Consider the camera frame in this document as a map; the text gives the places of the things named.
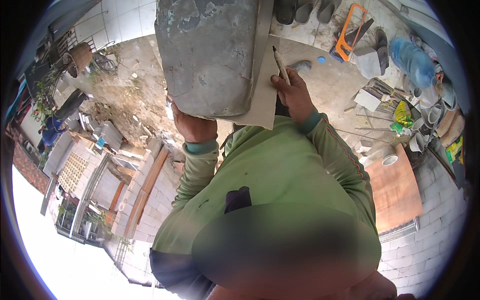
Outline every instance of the metal rod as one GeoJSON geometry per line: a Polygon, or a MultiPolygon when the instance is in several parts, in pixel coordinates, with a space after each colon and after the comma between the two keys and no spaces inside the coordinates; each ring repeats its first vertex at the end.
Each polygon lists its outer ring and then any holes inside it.
{"type": "Polygon", "coordinates": [[[374,138],[374,137],[369,137],[369,136],[365,136],[365,135],[362,135],[362,134],[353,133],[353,132],[350,132],[350,131],[345,131],[345,130],[341,130],[341,129],[335,129],[335,130],[336,130],[336,131],[340,131],[340,132],[345,132],[345,133],[353,134],[353,135],[358,135],[358,136],[361,136],[361,137],[366,137],[367,139],[372,139],[372,140],[384,142],[384,143],[387,143],[387,144],[391,144],[391,143],[392,143],[392,142],[386,142],[386,141],[383,141],[383,140],[380,140],[380,139],[376,139],[376,138],[374,138]]]}

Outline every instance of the wooden board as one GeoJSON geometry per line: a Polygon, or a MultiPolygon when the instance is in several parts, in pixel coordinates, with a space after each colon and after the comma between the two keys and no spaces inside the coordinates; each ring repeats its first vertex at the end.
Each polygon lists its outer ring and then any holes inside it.
{"type": "Polygon", "coordinates": [[[379,233],[423,213],[417,181],[402,144],[395,151],[398,160],[394,164],[383,166],[380,158],[365,168],[370,175],[379,233]]]}

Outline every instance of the wooden plank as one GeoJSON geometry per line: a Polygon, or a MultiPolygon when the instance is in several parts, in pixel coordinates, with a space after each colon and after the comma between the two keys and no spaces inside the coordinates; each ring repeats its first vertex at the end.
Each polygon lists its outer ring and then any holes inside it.
{"type": "Polygon", "coordinates": [[[130,213],[127,221],[127,226],[125,227],[125,234],[123,236],[127,239],[133,238],[133,234],[137,228],[137,224],[142,217],[145,205],[147,204],[148,198],[150,197],[150,192],[152,191],[153,185],[158,178],[160,170],[162,169],[163,164],[167,159],[167,156],[168,150],[166,147],[163,147],[162,150],[160,150],[160,153],[156,157],[155,161],[153,162],[153,165],[145,178],[145,182],[140,189],[137,200],[135,200],[132,212],[130,213]]]}
{"type": "Polygon", "coordinates": [[[365,168],[370,175],[379,233],[423,213],[417,181],[402,144],[395,151],[398,160],[394,164],[383,166],[380,158],[365,168]]]}
{"type": "Polygon", "coordinates": [[[153,162],[152,168],[148,172],[144,185],[142,186],[142,190],[144,190],[146,193],[150,194],[152,191],[153,185],[155,184],[155,181],[163,167],[163,164],[165,163],[165,160],[167,159],[167,156],[168,150],[166,147],[163,147],[156,157],[155,162],[153,162]]]}
{"type": "Polygon", "coordinates": [[[129,169],[127,167],[121,167],[121,166],[118,166],[117,170],[130,176],[135,175],[135,172],[136,172],[135,170],[129,169]]]}
{"type": "Polygon", "coordinates": [[[117,191],[115,192],[115,195],[113,195],[112,203],[110,203],[110,207],[108,208],[108,210],[110,211],[115,210],[115,206],[117,205],[117,201],[120,197],[120,193],[124,185],[125,183],[123,183],[123,181],[120,181],[119,187],[117,187],[117,191]]]}

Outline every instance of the ceramic tile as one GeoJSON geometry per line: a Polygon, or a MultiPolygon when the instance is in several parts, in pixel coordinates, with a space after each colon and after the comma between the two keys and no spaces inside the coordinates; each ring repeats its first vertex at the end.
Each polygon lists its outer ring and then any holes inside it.
{"type": "Polygon", "coordinates": [[[105,29],[102,29],[93,35],[93,42],[95,43],[95,48],[97,50],[103,48],[106,44],[108,44],[107,32],[105,31],[105,29]]]}
{"type": "Polygon", "coordinates": [[[78,24],[75,26],[75,33],[77,34],[78,42],[83,42],[86,38],[102,30],[104,26],[103,17],[101,14],[88,19],[87,22],[78,24]]]}
{"type": "Polygon", "coordinates": [[[91,17],[93,17],[95,15],[98,15],[99,13],[102,13],[102,8],[101,8],[100,3],[95,5],[91,10],[87,11],[87,13],[84,14],[84,16],[81,17],[80,20],[78,20],[78,22],[75,25],[78,25],[81,22],[83,22],[87,19],[90,19],[91,17]]]}
{"type": "Polygon", "coordinates": [[[138,0],[117,0],[117,14],[120,16],[138,8],[138,0]]]}
{"type": "Polygon", "coordinates": [[[112,20],[106,22],[105,29],[107,31],[109,42],[113,44],[122,42],[118,18],[113,18],[112,20]]]}
{"type": "Polygon", "coordinates": [[[154,22],[156,18],[156,3],[151,2],[139,7],[140,24],[142,26],[142,35],[149,36],[155,34],[154,22]]]}
{"type": "Polygon", "coordinates": [[[123,42],[142,36],[138,8],[118,16],[118,21],[123,42]]]}
{"type": "Polygon", "coordinates": [[[102,0],[103,19],[108,22],[117,16],[117,1],[102,0]]]}
{"type": "Polygon", "coordinates": [[[152,3],[152,2],[155,2],[155,0],[138,0],[138,6],[144,6],[144,5],[152,3]]]}

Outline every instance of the blue water bottle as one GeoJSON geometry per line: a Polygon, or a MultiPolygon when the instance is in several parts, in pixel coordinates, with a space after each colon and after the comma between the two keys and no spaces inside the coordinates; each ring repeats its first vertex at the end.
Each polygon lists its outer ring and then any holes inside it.
{"type": "Polygon", "coordinates": [[[409,40],[395,37],[390,42],[390,57],[416,87],[426,89],[432,85],[435,77],[432,59],[409,40]]]}

